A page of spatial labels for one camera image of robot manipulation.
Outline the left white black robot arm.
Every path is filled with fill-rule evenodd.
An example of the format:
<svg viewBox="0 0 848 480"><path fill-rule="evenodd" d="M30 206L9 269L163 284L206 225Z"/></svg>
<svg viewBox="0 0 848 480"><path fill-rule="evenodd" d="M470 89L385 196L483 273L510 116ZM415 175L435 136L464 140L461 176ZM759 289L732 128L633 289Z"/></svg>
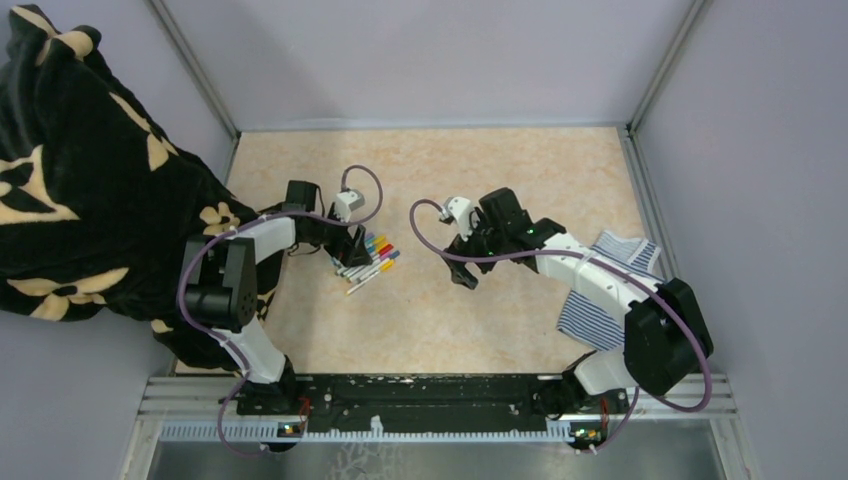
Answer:
<svg viewBox="0 0 848 480"><path fill-rule="evenodd" d="M285 200L257 219L186 243L177 305L183 319L215 340L241 372L235 399L240 415L293 414L300 388L293 365L259 319L259 265L302 243L317 246L344 267L372 261L366 229L351 222L365 204L347 186L325 214L315 211L316 184L289 183Z"/></svg>

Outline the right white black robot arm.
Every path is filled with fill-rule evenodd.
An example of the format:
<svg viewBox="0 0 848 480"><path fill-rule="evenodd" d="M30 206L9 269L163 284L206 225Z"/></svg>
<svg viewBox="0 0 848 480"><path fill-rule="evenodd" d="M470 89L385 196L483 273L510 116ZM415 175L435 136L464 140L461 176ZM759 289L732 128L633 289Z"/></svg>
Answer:
<svg viewBox="0 0 848 480"><path fill-rule="evenodd" d="M458 230L444 250L454 283L477 287L468 257L483 273L508 258L569 287L557 327L591 349L563 373L563 398L576 412L590 411L611 390L663 396L714 351L693 289L648 272L648 260L635 261L646 243L633 244L622 260L613 247L586 247L561 224L533 220L509 188L477 203L451 197L440 219Z"/></svg>

